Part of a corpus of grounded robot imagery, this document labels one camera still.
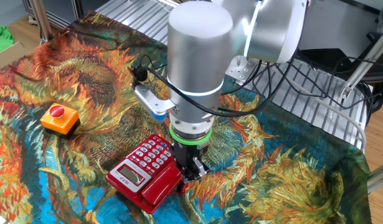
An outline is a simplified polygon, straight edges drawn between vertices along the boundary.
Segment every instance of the red telephone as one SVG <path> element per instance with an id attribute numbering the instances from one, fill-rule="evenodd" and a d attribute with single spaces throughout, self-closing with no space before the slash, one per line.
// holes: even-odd
<path id="1" fill-rule="evenodd" d="M 129 153 L 106 180 L 124 196 L 152 214 L 180 183 L 169 143 L 154 134 Z"/>

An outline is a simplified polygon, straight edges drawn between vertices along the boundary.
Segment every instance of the tablecloth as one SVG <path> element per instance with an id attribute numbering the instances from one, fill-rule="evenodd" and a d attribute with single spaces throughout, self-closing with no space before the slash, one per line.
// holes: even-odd
<path id="1" fill-rule="evenodd" d="M 150 134 L 171 141 L 130 86 L 130 65 L 167 47 L 95 12 L 0 70 L 0 214 L 15 223 L 370 223 L 369 169 L 354 146 L 270 103 L 261 113 L 215 118 L 204 162 L 211 173 L 148 215 L 105 175 Z M 166 68 L 158 72 L 166 74 Z M 167 88 L 145 82 L 160 98 Z M 224 90 L 237 85 L 225 80 Z M 243 89 L 222 106 L 262 102 Z M 76 109 L 71 139 L 49 135 L 52 105 Z"/>

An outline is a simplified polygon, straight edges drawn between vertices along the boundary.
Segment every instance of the green cloth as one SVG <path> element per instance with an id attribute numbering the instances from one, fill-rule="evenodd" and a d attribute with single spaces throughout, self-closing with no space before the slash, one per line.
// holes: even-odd
<path id="1" fill-rule="evenodd" d="M 5 26 L 0 26 L 0 52 L 14 44 L 14 38 Z"/>

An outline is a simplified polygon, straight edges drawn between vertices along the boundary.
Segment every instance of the white light ring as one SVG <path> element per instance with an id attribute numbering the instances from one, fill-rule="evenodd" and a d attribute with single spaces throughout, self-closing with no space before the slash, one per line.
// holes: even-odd
<path id="1" fill-rule="evenodd" d="M 167 77 L 167 80 L 168 80 L 168 82 L 169 82 L 172 86 L 174 86 L 173 83 L 169 80 L 169 77 Z M 183 94 L 185 94 L 185 95 L 187 95 L 187 96 L 209 96 L 209 95 L 212 95 L 212 94 L 216 93 L 217 91 L 221 90 L 222 87 L 223 87 L 223 82 L 224 82 L 224 80 L 223 80 L 222 83 L 221 83 L 218 87 L 216 87 L 214 90 L 211 90 L 211 91 L 208 91 L 208 92 L 205 92 L 205 93 L 193 93 L 193 92 L 189 92 L 189 91 L 181 90 L 181 89 L 179 89 L 179 88 L 176 87 L 176 86 L 174 86 L 174 87 L 176 87 L 181 93 L 183 93 Z"/>

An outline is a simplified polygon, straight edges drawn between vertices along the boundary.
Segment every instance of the green ring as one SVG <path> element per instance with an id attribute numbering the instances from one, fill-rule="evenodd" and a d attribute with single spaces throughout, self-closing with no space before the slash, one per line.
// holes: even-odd
<path id="1" fill-rule="evenodd" d="M 180 138 L 179 136 L 177 136 L 173 131 L 172 123 L 169 124 L 169 132 L 171 133 L 171 136 L 174 138 L 174 140 L 176 140 L 177 142 L 179 142 L 181 144 L 184 144 L 187 146 L 198 146 L 198 145 L 202 145 L 205 142 L 209 141 L 209 138 L 212 135 L 212 128 L 210 128 L 208 134 L 205 137 L 203 137 L 202 139 L 199 139 L 199 140 L 195 140 L 195 141 L 187 140 L 187 139 Z"/>

